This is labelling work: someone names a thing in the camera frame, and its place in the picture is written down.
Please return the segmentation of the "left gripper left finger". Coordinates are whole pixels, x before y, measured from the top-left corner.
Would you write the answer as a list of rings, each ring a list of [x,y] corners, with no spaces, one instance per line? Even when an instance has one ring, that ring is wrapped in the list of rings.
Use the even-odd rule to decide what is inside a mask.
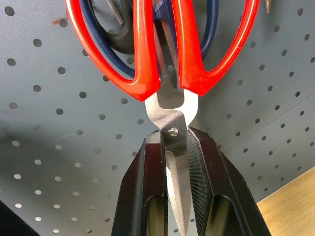
[[[165,147],[160,131],[144,139],[122,179],[111,234],[168,234]]]

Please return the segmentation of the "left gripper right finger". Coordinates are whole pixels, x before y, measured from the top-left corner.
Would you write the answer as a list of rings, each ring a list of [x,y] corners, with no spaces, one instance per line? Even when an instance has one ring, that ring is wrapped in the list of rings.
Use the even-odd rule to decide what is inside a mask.
[[[187,131],[189,174],[199,236],[269,236],[247,183],[216,142],[195,128]]]

